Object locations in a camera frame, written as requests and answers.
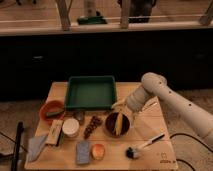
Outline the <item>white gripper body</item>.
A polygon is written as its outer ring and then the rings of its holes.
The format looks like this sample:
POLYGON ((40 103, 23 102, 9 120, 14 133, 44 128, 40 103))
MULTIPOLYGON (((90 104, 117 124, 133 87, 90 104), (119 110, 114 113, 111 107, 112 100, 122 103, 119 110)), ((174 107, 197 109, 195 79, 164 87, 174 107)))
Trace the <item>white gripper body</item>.
POLYGON ((150 98, 151 95, 142 86, 139 86, 127 96, 125 103, 132 112, 139 112, 150 98))

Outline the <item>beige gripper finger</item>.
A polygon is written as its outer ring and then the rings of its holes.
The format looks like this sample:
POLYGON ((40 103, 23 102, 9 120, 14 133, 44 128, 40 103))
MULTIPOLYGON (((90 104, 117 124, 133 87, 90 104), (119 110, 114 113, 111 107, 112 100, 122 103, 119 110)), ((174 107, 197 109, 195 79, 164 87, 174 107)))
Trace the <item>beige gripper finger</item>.
POLYGON ((136 118, 137 118, 137 113, 136 112, 130 112, 129 113, 129 120, 130 120, 130 127, 131 128, 134 127, 136 118))
POLYGON ((115 102, 112 106, 111 106, 111 109, 115 109, 116 107, 118 106, 122 106, 125 104, 125 100, 120 100, 120 101, 117 101, 115 102))

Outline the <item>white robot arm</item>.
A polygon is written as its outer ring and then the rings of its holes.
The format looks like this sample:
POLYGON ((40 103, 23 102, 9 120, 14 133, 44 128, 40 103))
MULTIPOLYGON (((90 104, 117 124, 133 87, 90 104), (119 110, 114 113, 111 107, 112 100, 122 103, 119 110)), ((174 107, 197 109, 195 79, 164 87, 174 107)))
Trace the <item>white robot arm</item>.
POLYGON ((111 108, 125 105, 132 112, 138 113, 146 102, 157 96, 176 110, 193 131, 213 150, 213 115, 193 102, 173 91, 164 76, 148 72, 141 78, 141 84, 126 98, 115 102, 111 108))

